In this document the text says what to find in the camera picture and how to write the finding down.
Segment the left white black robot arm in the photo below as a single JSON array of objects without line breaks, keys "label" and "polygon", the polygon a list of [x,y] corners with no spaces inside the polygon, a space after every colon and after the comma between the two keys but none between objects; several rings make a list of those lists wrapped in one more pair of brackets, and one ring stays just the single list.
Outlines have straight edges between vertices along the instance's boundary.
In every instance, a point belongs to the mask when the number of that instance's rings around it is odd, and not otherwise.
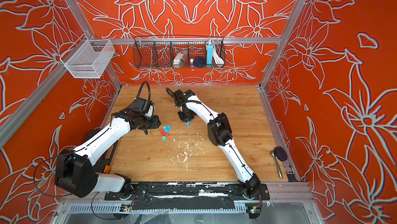
[{"label": "left white black robot arm", "polygon": [[96,172],[94,167],[101,156],[130,131],[140,130],[148,134],[161,125],[155,115],[155,104],[151,96],[141,98],[143,88],[150,88],[144,81],[133,102],[112,114],[111,122],[86,142],[73,150],[60,152],[56,158],[54,183],[57,187],[79,198],[90,193],[116,193],[122,199],[133,195],[131,179],[121,174]]}]

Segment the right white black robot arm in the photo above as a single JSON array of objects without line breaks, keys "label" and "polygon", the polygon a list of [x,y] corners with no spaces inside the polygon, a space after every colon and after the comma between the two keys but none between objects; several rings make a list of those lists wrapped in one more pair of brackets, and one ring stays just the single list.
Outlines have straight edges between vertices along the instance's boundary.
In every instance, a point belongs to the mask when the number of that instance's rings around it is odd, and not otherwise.
[{"label": "right white black robot arm", "polygon": [[209,140],[225,154],[232,165],[243,195],[248,199],[261,197],[263,195],[261,181],[239,152],[227,115],[210,109],[191,90],[173,92],[170,88],[166,88],[166,92],[173,98],[175,106],[180,109],[178,116],[181,121],[188,123],[198,116],[207,124]]}]

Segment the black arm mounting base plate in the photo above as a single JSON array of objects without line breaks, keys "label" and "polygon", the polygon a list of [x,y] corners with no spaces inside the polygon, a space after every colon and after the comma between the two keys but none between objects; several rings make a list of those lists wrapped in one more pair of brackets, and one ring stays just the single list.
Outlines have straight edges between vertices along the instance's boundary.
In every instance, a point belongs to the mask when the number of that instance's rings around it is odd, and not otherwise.
[{"label": "black arm mounting base plate", "polygon": [[248,195],[239,183],[230,182],[140,182],[122,198],[106,193],[104,200],[123,204],[132,211],[237,212],[258,211],[270,200],[267,185]]}]

